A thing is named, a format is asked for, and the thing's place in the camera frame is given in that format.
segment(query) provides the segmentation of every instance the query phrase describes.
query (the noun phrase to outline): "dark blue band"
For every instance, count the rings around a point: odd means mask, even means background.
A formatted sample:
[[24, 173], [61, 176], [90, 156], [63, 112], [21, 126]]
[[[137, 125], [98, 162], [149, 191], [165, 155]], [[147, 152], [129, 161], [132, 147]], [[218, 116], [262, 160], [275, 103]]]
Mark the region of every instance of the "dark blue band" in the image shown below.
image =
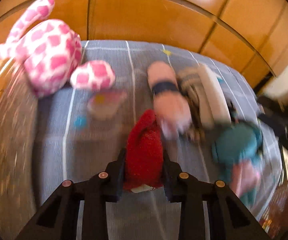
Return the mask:
[[151, 90], [152, 90], [154, 95], [157, 95], [157, 94], [159, 94], [161, 92], [164, 92], [164, 91], [179, 92], [177, 86], [174, 83], [170, 82], [170, 81], [158, 82], [152, 87]]

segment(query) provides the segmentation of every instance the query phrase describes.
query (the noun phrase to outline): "pink plush toy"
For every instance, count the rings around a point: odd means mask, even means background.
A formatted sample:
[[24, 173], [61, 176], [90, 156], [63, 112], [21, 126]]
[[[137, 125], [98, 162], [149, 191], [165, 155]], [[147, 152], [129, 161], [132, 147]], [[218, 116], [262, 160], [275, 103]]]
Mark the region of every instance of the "pink plush toy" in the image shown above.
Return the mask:
[[63, 21], [46, 20], [22, 36], [35, 21], [46, 19], [53, 10], [54, 0], [36, 0], [12, 27], [4, 44], [0, 44], [0, 59], [14, 58], [23, 63], [38, 97], [55, 93], [70, 78], [77, 89], [109, 88], [115, 74], [104, 61], [81, 60], [81, 40]]
[[147, 70], [148, 84], [154, 94], [157, 122], [167, 139], [178, 137], [191, 124], [191, 112], [178, 91], [175, 71], [166, 63], [156, 61]]

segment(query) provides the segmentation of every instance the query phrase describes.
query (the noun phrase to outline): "screw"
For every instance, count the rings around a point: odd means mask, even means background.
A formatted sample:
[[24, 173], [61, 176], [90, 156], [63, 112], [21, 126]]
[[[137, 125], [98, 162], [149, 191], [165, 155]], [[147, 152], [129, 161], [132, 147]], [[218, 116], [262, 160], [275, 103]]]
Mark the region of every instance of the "screw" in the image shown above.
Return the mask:
[[99, 174], [99, 177], [100, 177], [100, 179], [106, 179], [107, 177], [108, 177], [108, 173], [107, 172], [101, 172], [100, 174]]
[[187, 179], [188, 178], [188, 174], [186, 172], [182, 172], [182, 173], [179, 174], [179, 177], [181, 179]]
[[63, 187], [69, 187], [69, 186], [71, 186], [71, 184], [72, 184], [72, 182], [69, 179], [62, 182]]
[[216, 186], [217, 187], [224, 187], [225, 186], [225, 182], [223, 182], [222, 180], [218, 180], [218, 181], [216, 181]]

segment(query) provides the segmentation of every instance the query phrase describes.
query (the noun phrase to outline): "teal plush toy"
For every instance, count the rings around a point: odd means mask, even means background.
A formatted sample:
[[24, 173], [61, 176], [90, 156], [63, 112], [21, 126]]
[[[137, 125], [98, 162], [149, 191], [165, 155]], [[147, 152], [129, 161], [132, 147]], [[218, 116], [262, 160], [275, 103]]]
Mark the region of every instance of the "teal plush toy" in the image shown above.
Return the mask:
[[[232, 174], [234, 167], [235, 171], [239, 171], [240, 178], [243, 176], [244, 179], [244, 181], [240, 179], [238, 183], [244, 183], [248, 186], [250, 182], [245, 182], [245, 179], [258, 180], [259, 175], [255, 171], [255, 167], [259, 162], [258, 149], [262, 146], [262, 143], [261, 130], [250, 122], [236, 123], [224, 130], [212, 145], [213, 159], [220, 164], [219, 179], [230, 184], [232, 178], [234, 178], [233, 176], [236, 176], [236, 174]], [[255, 189], [250, 188], [238, 197], [240, 197], [245, 206], [249, 207], [255, 202]]]

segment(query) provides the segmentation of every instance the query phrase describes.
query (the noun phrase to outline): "beige plush toy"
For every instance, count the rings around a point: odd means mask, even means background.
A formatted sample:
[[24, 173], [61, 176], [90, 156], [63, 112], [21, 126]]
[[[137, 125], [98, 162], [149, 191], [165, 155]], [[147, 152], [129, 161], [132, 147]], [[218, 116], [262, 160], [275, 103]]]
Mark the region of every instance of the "beige plush toy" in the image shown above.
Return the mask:
[[175, 71], [166, 63], [156, 61], [147, 70], [148, 84], [154, 94], [154, 111], [167, 139], [177, 138], [191, 124], [191, 112], [180, 94]]

